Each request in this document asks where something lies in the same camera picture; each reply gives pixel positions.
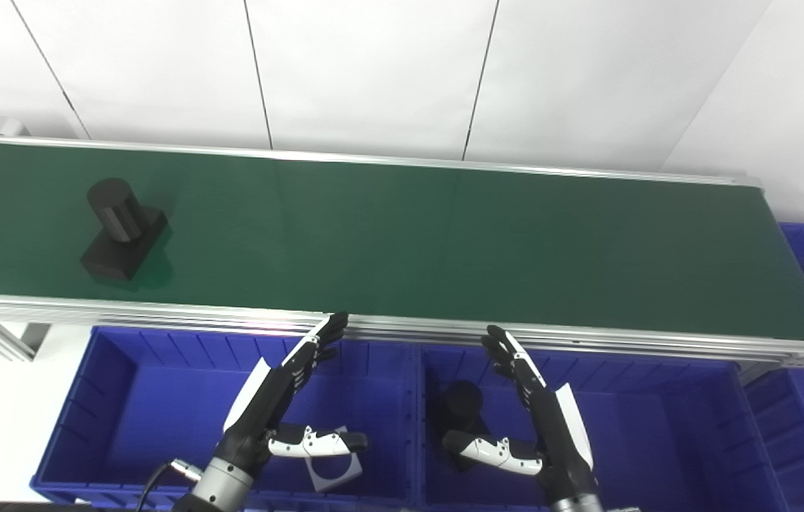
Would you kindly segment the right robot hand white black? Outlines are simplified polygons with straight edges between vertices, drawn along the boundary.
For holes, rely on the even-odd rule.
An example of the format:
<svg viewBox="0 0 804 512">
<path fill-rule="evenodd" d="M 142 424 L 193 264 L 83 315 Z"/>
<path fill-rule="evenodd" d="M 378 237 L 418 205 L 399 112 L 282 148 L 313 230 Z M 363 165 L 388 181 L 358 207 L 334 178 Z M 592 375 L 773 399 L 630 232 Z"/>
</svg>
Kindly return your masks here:
<svg viewBox="0 0 804 512">
<path fill-rule="evenodd" d="M 536 433 L 532 450 L 517 449 L 509 438 L 451 429 L 445 450 L 506 472 L 532 476 L 551 511 L 601 511 L 593 450 L 571 386 L 549 389 L 525 347 L 500 326 L 490 324 L 481 337 L 494 369 L 516 386 Z"/>
</svg>

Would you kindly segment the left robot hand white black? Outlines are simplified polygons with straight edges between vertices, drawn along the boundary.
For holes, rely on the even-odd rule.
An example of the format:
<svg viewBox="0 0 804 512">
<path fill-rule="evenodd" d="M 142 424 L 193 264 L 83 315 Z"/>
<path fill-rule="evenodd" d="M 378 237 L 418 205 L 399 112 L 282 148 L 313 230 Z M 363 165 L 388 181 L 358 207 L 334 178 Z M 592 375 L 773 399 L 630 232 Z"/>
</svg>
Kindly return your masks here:
<svg viewBox="0 0 804 512">
<path fill-rule="evenodd" d="M 309 425 L 298 427 L 282 421 L 318 363 L 337 355 L 331 344 L 344 337 L 347 325 L 347 312 L 334 312 L 308 331 L 278 366 L 253 370 L 247 381 L 249 392 L 239 395 L 247 398 L 245 408 L 224 429 L 213 457 L 256 479 L 272 456 L 333 457 L 368 450 L 369 438 L 364 433 L 317 433 Z"/>
</svg>

